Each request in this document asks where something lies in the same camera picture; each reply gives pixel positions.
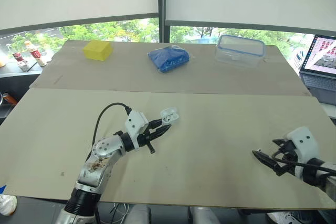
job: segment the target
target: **transparent container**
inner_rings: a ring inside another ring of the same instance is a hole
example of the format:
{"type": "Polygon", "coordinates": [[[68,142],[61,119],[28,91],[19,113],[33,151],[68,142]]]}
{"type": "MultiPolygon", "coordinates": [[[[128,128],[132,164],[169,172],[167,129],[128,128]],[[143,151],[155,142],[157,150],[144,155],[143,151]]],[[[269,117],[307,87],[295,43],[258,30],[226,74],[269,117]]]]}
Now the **transparent container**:
{"type": "Polygon", "coordinates": [[[244,67],[256,67],[265,56],[261,40],[221,35],[216,46],[216,60],[244,67]]]}

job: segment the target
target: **sneaker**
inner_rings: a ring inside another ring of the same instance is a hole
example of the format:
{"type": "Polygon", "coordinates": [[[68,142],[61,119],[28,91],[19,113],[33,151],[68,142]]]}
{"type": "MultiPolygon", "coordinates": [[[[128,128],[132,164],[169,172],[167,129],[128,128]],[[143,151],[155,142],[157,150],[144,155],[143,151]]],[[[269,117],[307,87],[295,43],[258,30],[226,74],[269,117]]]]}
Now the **sneaker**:
{"type": "Polygon", "coordinates": [[[267,219],[270,223],[276,224],[312,224],[313,220],[311,216],[304,216],[305,218],[301,218],[301,211],[296,212],[269,212],[266,214],[267,219]]]}
{"type": "Polygon", "coordinates": [[[0,194],[0,214],[12,215],[16,209],[17,199],[15,196],[0,194]]]}

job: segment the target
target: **laptop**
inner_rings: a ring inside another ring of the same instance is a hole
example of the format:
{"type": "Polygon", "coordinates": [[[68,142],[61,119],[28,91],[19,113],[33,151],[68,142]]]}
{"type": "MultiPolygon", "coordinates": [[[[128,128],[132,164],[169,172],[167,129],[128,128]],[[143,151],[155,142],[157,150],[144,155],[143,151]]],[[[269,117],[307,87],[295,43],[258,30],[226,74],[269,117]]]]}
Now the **laptop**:
{"type": "Polygon", "coordinates": [[[319,102],[336,105],[336,38],[315,35],[300,77],[319,102]]]}

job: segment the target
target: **table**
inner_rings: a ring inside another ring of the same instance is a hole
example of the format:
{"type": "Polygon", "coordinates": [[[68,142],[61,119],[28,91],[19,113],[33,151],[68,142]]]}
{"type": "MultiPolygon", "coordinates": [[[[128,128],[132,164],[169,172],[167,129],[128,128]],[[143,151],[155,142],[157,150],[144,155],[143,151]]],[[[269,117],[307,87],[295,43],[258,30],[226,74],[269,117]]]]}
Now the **table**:
{"type": "MultiPolygon", "coordinates": [[[[99,112],[124,102],[149,120],[176,106],[180,120],[147,148],[118,161],[102,201],[241,208],[334,208],[319,189],[278,177],[251,153],[308,126],[324,160],[335,161],[336,128],[314,97],[30,89],[0,127],[5,193],[68,199],[90,150],[99,112]]],[[[108,110],[97,137],[123,129],[108,110]]]]}
{"type": "Polygon", "coordinates": [[[163,74],[147,53],[173,44],[112,42],[113,54],[101,62],[84,57],[81,49],[87,43],[67,41],[30,87],[310,96],[276,46],[266,46],[266,57],[257,68],[244,68],[216,61],[215,45],[177,44],[191,54],[191,60],[163,74]]]}
{"type": "MultiPolygon", "coordinates": [[[[336,129],[275,46],[257,68],[214,60],[214,45],[180,44],[188,64],[159,73],[146,53],[167,44],[113,42],[106,62],[84,58],[68,41],[0,127],[5,193],[68,199],[90,150],[100,111],[124,102],[149,120],[175,106],[181,116],[147,148],[120,159],[102,201],[239,208],[334,208],[319,189],[281,177],[251,151],[308,126],[326,161],[336,129]]],[[[104,115],[97,137],[124,130],[123,109],[104,115]]]]}

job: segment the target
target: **black cable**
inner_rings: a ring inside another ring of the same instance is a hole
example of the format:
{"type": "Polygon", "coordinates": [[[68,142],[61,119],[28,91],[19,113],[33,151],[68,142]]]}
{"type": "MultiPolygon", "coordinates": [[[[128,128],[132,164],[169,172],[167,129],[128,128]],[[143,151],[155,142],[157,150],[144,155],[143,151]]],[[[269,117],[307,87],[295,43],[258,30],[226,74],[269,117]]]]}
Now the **black cable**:
{"type": "Polygon", "coordinates": [[[131,109],[130,107],[126,106],[125,104],[123,104],[123,103],[121,103],[121,102],[114,102],[114,103],[111,103],[111,104],[107,105],[107,106],[100,112],[100,114],[99,114],[99,116],[98,116],[98,119],[97,119],[97,122],[96,122],[96,126],[94,127],[94,132],[93,132],[93,138],[92,138],[92,145],[91,145],[91,147],[94,145],[94,142],[96,141],[97,129],[98,129],[98,126],[99,126],[99,122],[100,122],[101,117],[103,116],[104,112],[105,112],[108,108],[110,108],[110,107],[112,107],[112,106],[115,106],[115,105],[123,106],[123,107],[125,108],[125,110],[126,110],[127,115],[129,115],[129,114],[131,113],[131,111],[132,111],[132,109],[131,109]]]}
{"type": "Polygon", "coordinates": [[[30,71],[30,69],[32,69],[33,68],[33,66],[35,66],[37,64],[37,61],[27,70],[27,72],[29,72],[30,71]]]}
{"type": "Polygon", "coordinates": [[[333,176],[336,176],[336,170],[321,167],[321,166],[318,166],[318,165],[310,165],[310,164],[298,163],[298,162],[294,162],[294,161],[288,161],[288,160],[282,160],[282,159],[276,158],[276,156],[279,155],[279,154],[281,154],[281,151],[275,152],[272,155],[272,159],[279,162],[279,163],[284,163],[284,164],[288,164],[288,165],[296,165],[296,166],[301,166],[301,167],[309,167],[309,168],[313,168],[313,169],[316,169],[316,170],[321,170],[321,171],[327,172],[329,174],[333,174],[333,176]]]}
{"type": "Polygon", "coordinates": [[[117,206],[116,206],[116,209],[115,209],[115,211],[114,211],[114,213],[113,213],[113,215],[112,215],[112,219],[111,219],[111,222],[110,222],[110,224],[112,224],[113,223],[113,220],[114,220],[114,215],[116,215],[116,212],[117,212],[117,210],[118,210],[118,207],[120,206],[120,204],[118,203],[117,204],[117,206]]]}
{"type": "Polygon", "coordinates": [[[94,216],[95,216],[95,218],[96,218],[96,223],[97,223],[97,224],[101,224],[101,222],[100,222],[100,216],[99,216],[99,211],[98,211],[98,206],[97,206],[96,209],[95,209],[94,216]]]}

